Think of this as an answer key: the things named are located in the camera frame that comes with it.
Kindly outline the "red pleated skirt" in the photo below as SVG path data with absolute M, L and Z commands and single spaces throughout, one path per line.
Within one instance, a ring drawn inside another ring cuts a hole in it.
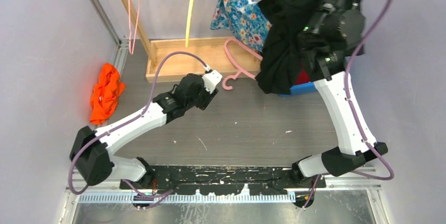
M 311 82 L 309 75 L 305 72 L 304 69 L 302 69 L 295 81 L 295 85 L 301 85 Z

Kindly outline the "cream plastic hanger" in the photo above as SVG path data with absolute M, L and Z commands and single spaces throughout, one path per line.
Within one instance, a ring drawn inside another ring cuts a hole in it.
M 192 22 L 192 16 L 193 16 L 194 1 L 195 0 L 189 0 L 189 4 L 188 4 L 186 30 L 185 30 L 185 47 L 186 48 L 189 47 L 190 29 L 191 29 L 191 22 Z

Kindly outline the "black skirt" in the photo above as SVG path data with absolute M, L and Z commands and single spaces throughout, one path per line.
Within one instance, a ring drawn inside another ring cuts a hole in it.
M 261 0 L 259 8 L 271 23 L 264 43 L 259 88 L 266 94 L 289 94 L 304 69 L 297 42 L 313 11 L 321 0 Z

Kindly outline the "pink wire hanger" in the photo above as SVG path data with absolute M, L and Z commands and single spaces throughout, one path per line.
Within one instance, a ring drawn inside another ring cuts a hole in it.
M 129 30 L 129 53 L 134 54 L 136 38 L 144 38 L 141 32 L 144 31 L 143 24 L 140 22 L 141 0 L 137 1 L 137 7 L 132 0 L 127 0 L 128 30 Z

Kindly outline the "pink plastic hanger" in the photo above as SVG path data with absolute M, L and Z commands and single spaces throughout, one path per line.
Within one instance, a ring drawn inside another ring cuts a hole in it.
M 222 87 L 225 90 L 232 90 L 233 86 L 228 83 L 230 80 L 247 77 L 255 79 L 260 71 L 262 56 L 257 51 L 249 48 L 244 43 L 234 37 L 227 39 L 223 45 L 227 59 L 235 68 L 222 80 Z

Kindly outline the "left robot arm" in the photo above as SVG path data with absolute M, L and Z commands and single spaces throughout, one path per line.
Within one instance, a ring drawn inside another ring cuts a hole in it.
M 182 117 L 196 107 L 207 108 L 218 93 L 222 75 L 216 70 L 204 75 L 188 74 L 173 89 L 161 93 L 133 114 L 105 127 L 92 130 L 85 126 L 76 136 L 70 160 L 88 186 L 107 179 L 121 179 L 141 189 L 151 186 L 154 170 L 142 158 L 122 158 L 115 153 L 145 134 Z

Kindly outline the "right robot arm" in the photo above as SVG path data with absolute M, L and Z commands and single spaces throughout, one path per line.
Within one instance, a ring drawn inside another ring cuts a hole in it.
M 351 87 L 349 63 L 363 54 L 366 38 L 361 1 L 321 0 L 297 36 L 304 70 L 338 139 L 337 147 L 293 163 L 290 174 L 297 187 L 306 187 L 316 175 L 344 175 L 388 152 L 367 128 Z

